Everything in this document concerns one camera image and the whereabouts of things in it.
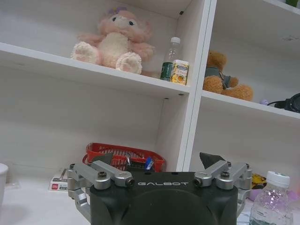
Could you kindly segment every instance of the bottle cap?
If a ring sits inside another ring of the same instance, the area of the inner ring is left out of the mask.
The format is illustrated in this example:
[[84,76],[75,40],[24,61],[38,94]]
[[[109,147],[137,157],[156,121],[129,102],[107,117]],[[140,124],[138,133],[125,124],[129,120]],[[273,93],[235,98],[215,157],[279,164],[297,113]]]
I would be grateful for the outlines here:
[[171,42],[175,42],[175,43],[180,44],[180,38],[179,37],[172,37]]
[[281,188],[288,188],[290,185],[290,177],[278,172],[268,171],[267,182]]

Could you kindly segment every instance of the bolt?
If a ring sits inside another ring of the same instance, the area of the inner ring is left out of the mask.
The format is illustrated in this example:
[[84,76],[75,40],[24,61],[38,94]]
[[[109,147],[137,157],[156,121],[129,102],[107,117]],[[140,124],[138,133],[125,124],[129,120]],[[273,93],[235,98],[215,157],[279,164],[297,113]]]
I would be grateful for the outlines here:
[[230,176],[230,173],[225,171],[225,172],[221,172],[221,177],[223,178],[228,178]]
[[119,174],[120,177],[125,177],[126,175],[127,175],[127,173],[125,173],[125,172],[122,172]]
[[202,186],[202,180],[200,180],[200,179],[194,179],[194,185],[197,188],[200,188]]
[[128,179],[127,181],[126,181],[126,186],[127,187],[133,187],[134,186],[134,184],[135,184],[135,180],[134,179]]
[[98,172],[98,178],[106,177],[106,172]]

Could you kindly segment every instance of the label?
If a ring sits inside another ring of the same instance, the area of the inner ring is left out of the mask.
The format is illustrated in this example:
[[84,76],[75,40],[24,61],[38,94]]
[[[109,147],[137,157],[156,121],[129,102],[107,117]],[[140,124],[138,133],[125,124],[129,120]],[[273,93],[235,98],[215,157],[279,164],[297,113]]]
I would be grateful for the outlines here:
[[161,80],[170,81],[172,66],[173,66],[173,63],[171,63],[171,62],[163,63],[163,67],[161,68],[161,75],[160,75]]
[[170,81],[186,85],[188,76],[188,63],[173,63]]

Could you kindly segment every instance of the white cup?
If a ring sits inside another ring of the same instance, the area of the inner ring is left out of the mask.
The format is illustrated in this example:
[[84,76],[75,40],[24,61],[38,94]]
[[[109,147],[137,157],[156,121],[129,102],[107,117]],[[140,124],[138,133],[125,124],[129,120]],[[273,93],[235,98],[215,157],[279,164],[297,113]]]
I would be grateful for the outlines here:
[[3,202],[7,172],[8,172],[8,166],[0,163],[0,208]]

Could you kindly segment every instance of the shelf board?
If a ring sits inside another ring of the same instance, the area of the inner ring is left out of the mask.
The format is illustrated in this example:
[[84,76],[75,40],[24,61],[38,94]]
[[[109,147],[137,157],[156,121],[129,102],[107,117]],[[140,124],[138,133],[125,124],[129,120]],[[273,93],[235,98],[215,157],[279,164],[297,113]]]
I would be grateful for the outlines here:
[[190,87],[0,43],[0,66],[155,98],[186,95]]
[[220,114],[227,113],[240,116],[247,120],[272,121],[298,127],[300,125],[300,113],[277,109],[205,90],[202,91],[201,107],[218,111]]
[[300,56],[300,9],[278,0],[218,0],[214,34]]
[[155,12],[174,19],[178,19],[180,12],[184,11],[192,0],[117,0],[134,7]]

